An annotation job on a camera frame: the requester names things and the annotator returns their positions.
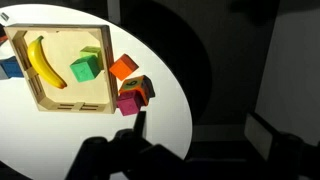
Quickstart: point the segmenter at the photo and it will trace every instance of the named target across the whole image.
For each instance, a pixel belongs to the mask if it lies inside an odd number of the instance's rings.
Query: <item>banana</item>
[[[28,46],[28,58],[34,70],[49,84],[63,89],[67,87],[66,82],[49,65],[41,45],[43,36],[39,36]]]

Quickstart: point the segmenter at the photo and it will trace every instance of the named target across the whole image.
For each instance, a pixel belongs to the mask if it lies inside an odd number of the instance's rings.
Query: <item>red block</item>
[[[136,90],[123,92],[117,99],[117,106],[123,116],[137,114],[142,104],[142,97]]]

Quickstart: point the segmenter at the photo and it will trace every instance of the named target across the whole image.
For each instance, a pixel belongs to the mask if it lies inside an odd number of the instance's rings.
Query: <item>magenta cube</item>
[[[117,106],[123,116],[137,114],[140,111],[142,103],[142,97],[136,90],[123,92],[117,99]]]

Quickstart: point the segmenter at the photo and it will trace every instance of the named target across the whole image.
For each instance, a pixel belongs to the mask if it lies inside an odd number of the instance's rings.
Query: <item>toy banana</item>
[[[28,57],[34,70],[49,84],[63,89],[67,87],[65,81],[49,65],[41,45],[43,36],[32,41],[28,47]]]

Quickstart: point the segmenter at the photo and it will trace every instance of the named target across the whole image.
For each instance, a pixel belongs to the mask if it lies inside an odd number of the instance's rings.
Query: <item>white table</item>
[[[147,46],[114,24],[77,10],[51,5],[16,5],[0,9],[4,25],[106,24],[114,58],[127,53],[139,65],[130,77],[147,75],[156,97],[147,111],[146,139],[162,144],[181,158],[188,152],[192,119],[186,96],[168,67]],[[64,179],[83,140],[113,139],[119,129],[132,128],[136,115],[39,112],[23,78],[0,81],[0,161],[39,180]]]

